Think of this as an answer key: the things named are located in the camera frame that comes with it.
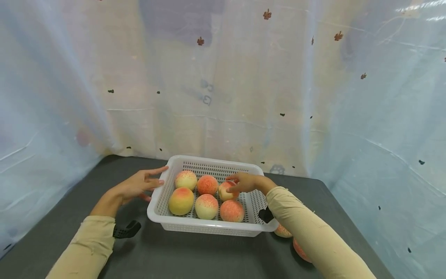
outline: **arm sleeve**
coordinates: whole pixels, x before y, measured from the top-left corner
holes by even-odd
[[[47,279],[96,279],[112,254],[115,219],[88,216]]]
[[[297,239],[324,278],[376,279],[361,257],[288,190],[275,187],[266,200],[274,217]]]

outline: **peach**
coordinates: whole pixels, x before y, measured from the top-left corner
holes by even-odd
[[[194,193],[190,189],[175,189],[169,198],[169,210],[173,215],[186,215],[191,211],[194,199]]]
[[[200,195],[215,195],[219,189],[219,182],[211,175],[203,175],[197,182],[197,190]]]
[[[227,200],[220,206],[220,216],[223,221],[241,222],[245,216],[245,210],[236,200]]]
[[[293,239],[293,247],[294,247],[294,250],[296,250],[296,253],[297,253],[302,259],[304,259],[304,261],[307,261],[307,262],[312,263],[311,260],[308,258],[308,256],[305,254],[304,250],[302,250],[302,248],[299,246],[299,244],[297,243],[297,241],[296,241],[295,238]]]
[[[219,212],[219,202],[211,194],[203,194],[195,201],[195,211],[200,219],[211,220]]]
[[[234,192],[234,193],[228,193],[226,192],[226,189],[234,187],[235,183],[232,181],[225,181],[221,183],[219,186],[219,197],[222,201],[227,200],[235,200],[240,195],[240,192]]]
[[[180,171],[175,178],[176,188],[188,188],[194,190],[197,185],[197,176],[192,171]]]
[[[279,224],[279,226],[277,227],[277,229],[274,231],[274,233],[277,236],[283,237],[283,238],[290,238],[293,237],[293,235],[287,230],[285,229],[284,226],[282,226],[281,224]]]

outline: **table surface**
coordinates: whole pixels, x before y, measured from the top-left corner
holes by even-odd
[[[2,278],[44,278],[64,251],[82,220],[101,195],[140,169],[166,161],[108,156],[68,193],[0,260]],[[393,278],[323,182],[266,174],[314,210],[367,263],[378,279]],[[261,233],[257,237],[165,231],[146,215],[147,204],[123,206],[116,222],[142,224],[130,239],[116,240],[99,278],[322,278],[293,250],[292,239]]]

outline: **person's left hand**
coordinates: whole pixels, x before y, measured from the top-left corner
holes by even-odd
[[[136,197],[150,201],[151,197],[146,195],[145,192],[153,191],[155,188],[164,184],[164,180],[151,178],[150,176],[160,174],[168,168],[168,166],[164,166],[155,170],[140,170],[123,182],[114,186],[109,191],[115,195],[118,195],[122,199],[121,205],[128,203]]]

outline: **white curtain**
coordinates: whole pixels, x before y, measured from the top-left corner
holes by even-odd
[[[0,245],[107,154],[322,180],[446,273],[446,0],[0,0]]]

